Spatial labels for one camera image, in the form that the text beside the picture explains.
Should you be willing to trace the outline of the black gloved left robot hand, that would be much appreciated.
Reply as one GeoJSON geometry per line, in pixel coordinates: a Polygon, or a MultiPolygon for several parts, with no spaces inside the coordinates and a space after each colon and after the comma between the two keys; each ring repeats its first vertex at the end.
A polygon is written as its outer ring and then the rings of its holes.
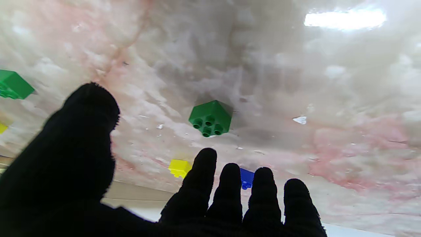
{"type": "Polygon", "coordinates": [[[182,186],[150,222],[101,202],[114,177],[111,132],[120,109],[90,82],[75,90],[1,175],[1,236],[7,237],[326,237],[309,190],[284,185],[285,222],[270,168],[254,174],[242,214],[240,168],[221,171],[212,205],[217,152],[202,149],[182,186]]]}

